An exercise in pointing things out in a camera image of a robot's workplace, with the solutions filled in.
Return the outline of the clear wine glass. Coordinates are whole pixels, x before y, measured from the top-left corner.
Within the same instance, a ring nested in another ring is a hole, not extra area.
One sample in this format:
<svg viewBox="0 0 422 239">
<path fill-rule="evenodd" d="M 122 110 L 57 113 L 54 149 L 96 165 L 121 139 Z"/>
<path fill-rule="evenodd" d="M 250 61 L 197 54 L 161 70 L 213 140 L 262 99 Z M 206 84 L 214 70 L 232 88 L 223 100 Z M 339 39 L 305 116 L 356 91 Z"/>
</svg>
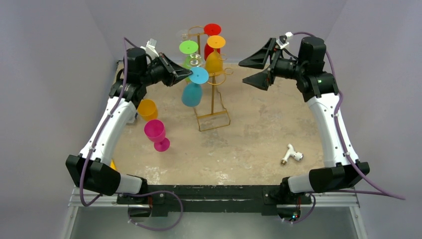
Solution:
<svg viewBox="0 0 422 239">
<path fill-rule="evenodd" d="M 190 69 L 192 67 L 201 67 L 205 63 L 203 57 L 200 54 L 192 53 L 186 56 L 184 61 L 184 67 Z"/>
<path fill-rule="evenodd" d="M 181 42 L 191 39 L 191 37 L 189 35 L 189 31 L 187 29 L 179 30 L 176 33 L 176 37 Z"/>
</svg>

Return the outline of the blue wine glass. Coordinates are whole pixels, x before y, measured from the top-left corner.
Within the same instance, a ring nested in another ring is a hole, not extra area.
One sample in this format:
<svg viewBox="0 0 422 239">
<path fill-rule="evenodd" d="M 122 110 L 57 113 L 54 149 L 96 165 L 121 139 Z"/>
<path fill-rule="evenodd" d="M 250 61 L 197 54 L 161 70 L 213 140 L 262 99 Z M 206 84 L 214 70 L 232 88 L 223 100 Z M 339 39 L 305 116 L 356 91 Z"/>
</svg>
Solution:
<svg viewBox="0 0 422 239">
<path fill-rule="evenodd" d="M 202 84 L 208 81 L 209 74 L 202 67 L 192 67 L 191 71 L 190 83 L 184 88 L 181 100 L 185 106 L 196 107 L 200 104 L 203 96 Z"/>
</svg>

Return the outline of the orange wine glass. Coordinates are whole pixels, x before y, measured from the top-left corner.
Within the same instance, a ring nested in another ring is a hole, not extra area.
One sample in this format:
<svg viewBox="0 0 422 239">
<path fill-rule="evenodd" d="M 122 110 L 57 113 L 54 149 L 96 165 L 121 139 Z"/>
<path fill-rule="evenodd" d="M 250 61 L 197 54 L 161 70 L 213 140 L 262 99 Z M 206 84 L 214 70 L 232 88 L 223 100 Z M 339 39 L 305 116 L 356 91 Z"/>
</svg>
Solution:
<svg viewBox="0 0 422 239">
<path fill-rule="evenodd" d="M 145 121 L 155 120 L 158 118 L 158 110 L 153 100 L 143 99 L 137 107 L 137 113 Z"/>
<path fill-rule="evenodd" d="M 205 44 L 205 69 L 209 74 L 217 74 L 223 71 L 223 60 L 220 49 L 225 46 L 225 43 L 225 39 L 219 35 L 212 35 L 207 39 Z"/>
</svg>

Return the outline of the pink wine glass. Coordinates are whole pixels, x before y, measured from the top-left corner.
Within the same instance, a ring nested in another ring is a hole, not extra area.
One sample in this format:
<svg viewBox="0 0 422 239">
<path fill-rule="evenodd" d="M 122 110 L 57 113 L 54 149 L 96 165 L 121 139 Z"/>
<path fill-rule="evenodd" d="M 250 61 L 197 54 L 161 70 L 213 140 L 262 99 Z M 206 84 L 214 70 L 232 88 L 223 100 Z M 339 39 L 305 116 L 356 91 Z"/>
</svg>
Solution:
<svg viewBox="0 0 422 239">
<path fill-rule="evenodd" d="M 144 126 L 144 133 L 154 143 L 156 151 L 164 152 L 169 149 L 170 141 L 166 137 L 166 128 L 162 121 L 158 119 L 148 121 Z"/>
</svg>

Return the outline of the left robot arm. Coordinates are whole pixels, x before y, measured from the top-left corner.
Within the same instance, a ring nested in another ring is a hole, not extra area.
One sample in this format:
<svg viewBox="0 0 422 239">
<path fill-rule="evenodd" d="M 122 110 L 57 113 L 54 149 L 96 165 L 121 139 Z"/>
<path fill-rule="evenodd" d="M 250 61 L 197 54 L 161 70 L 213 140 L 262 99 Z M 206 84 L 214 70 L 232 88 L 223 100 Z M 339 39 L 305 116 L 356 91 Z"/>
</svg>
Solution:
<svg viewBox="0 0 422 239">
<path fill-rule="evenodd" d="M 145 47 L 133 47 L 123 57 L 123 69 L 112 85 L 107 106 L 87 144 L 77 155 L 69 155 L 65 165 L 76 187 L 102 195 L 129 194 L 141 204 L 148 199 L 146 180 L 111 168 L 111 158 L 126 124 L 134 121 L 146 88 L 163 83 L 171 87 L 192 71 L 174 63 L 163 53 L 150 56 Z"/>
</svg>

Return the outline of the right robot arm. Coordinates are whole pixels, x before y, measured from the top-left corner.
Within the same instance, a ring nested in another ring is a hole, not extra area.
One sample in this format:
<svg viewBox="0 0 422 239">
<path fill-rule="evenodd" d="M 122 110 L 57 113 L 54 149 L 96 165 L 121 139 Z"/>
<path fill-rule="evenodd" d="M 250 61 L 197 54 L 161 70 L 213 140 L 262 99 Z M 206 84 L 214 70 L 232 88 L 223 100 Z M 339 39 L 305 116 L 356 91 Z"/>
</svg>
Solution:
<svg viewBox="0 0 422 239">
<path fill-rule="evenodd" d="M 360 162 L 348 138 L 342 119 L 342 97 L 332 73 L 324 71 L 326 45 L 323 39 L 307 36 L 301 40 L 298 56 L 282 56 L 285 36 L 270 38 L 251 56 L 239 62 L 240 67 L 260 72 L 242 81 L 260 90 L 268 90 L 275 78 L 293 79 L 317 122 L 323 149 L 324 167 L 300 176 L 284 178 L 280 198 L 287 203 L 299 193 L 324 193 L 351 188 L 366 176 L 370 167 Z"/>
</svg>

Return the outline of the green wine glass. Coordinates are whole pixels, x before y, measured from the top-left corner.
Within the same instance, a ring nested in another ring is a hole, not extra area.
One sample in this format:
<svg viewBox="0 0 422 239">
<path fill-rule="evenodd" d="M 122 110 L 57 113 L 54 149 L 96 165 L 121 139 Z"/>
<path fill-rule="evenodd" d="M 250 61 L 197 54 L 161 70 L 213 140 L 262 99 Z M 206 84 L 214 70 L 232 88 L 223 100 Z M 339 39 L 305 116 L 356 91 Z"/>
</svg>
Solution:
<svg viewBox="0 0 422 239">
<path fill-rule="evenodd" d="M 198 46 L 197 42 L 195 42 L 193 40 L 183 41 L 179 45 L 180 52 L 183 53 L 183 54 L 185 54 L 185 56 L 187 56 L 189 54 L 192 54 L 192 53 L 197 53 L 198 54 L 198 52 L 197 52 L 198 49 L 199 49 L 199 46 Z"/>
</svg>

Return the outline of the red wine glass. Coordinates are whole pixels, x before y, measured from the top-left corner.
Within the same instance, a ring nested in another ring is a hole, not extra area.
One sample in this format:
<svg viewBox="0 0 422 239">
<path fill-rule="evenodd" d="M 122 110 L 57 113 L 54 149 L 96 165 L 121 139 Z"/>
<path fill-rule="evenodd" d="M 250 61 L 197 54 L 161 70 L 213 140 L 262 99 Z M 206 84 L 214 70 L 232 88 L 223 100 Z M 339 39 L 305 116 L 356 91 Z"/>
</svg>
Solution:
<svg viewBox="0 0 422 239">
<path fill-rule="evenodd" d="M 204 33 L 208 36 L 219 35 L 221 33 L 221 26 L 216 23 L 209 23 L 204 26 Z M 204 59 L 207 60 L 208 56 L 213 52 L 208 43 L 204 46 Z"/>
</svg>

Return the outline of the clear plastic organizer box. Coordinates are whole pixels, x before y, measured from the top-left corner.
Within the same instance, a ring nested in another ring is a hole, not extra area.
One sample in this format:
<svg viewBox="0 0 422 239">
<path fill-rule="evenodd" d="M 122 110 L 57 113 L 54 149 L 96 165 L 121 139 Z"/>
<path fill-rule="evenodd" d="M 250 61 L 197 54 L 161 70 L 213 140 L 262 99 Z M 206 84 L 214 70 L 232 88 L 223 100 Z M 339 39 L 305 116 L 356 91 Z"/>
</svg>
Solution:
<svg viewBox="0 0 422 239">
<path fill-rule="evenodd" d="M 138 113 L 135 113 L 127 122 L 127 125 L 133 125 L 136 123 L 138 117 Z"/>
</svg>

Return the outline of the white plastic pipe fitting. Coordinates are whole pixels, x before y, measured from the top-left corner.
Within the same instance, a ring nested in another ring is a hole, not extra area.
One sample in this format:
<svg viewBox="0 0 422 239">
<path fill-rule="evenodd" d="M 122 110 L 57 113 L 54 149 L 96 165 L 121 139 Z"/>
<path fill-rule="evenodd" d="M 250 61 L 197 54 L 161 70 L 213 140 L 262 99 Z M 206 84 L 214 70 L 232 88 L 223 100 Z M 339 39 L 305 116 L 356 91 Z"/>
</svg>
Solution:
<svg viewBox="0 0 422 239">
<path fill-rule="evenodd" d="M 289 158 L 293 158 L 296 161 L 301 161 L 303 159 L 304 155 L 302 153 L 298 152 L 298 151 L 295 151 L 294 147 L 291 144 L 288 144 L 287 148 L 288 149 L 287 149 L 284 157 L 281 159 L 282 165 L 287 164 Z"/>
</svg>

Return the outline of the yellow handled screwdriver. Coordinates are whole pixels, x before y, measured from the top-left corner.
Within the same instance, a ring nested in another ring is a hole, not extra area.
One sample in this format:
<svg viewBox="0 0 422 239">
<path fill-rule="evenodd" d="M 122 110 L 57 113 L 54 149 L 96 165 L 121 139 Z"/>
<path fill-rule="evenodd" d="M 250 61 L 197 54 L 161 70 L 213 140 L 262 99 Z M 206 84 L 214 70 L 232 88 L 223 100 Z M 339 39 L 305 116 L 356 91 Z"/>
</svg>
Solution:
<svg viewBox="0 0 422 239">
<path fill-rule="evenodd" d="M 111 162 L 110 162 L 110 167 L 115 171 L 117 170 L 116 165 L 115 165 L 113 160 L 111 160 Z"/>
</svg>

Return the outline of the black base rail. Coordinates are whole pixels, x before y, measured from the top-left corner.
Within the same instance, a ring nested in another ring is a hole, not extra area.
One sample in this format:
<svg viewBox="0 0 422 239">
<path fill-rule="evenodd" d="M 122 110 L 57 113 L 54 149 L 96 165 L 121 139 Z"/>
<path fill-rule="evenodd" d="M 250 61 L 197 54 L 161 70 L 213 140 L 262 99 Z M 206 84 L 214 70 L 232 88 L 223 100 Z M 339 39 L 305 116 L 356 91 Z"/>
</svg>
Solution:
<svg viewBox="0 0 422 239">
<path fill-rule="evenodd" d="M 312 203 L 304 193 L 288 192 L 281 185 L 149 185 L 134 197 L 122 193 L 117 203 L 151 207 L 152 216 L 169 212 L 185 213 L 260 213 L 263 216 L 291 215 L 301 205 Z"/>
</svg>

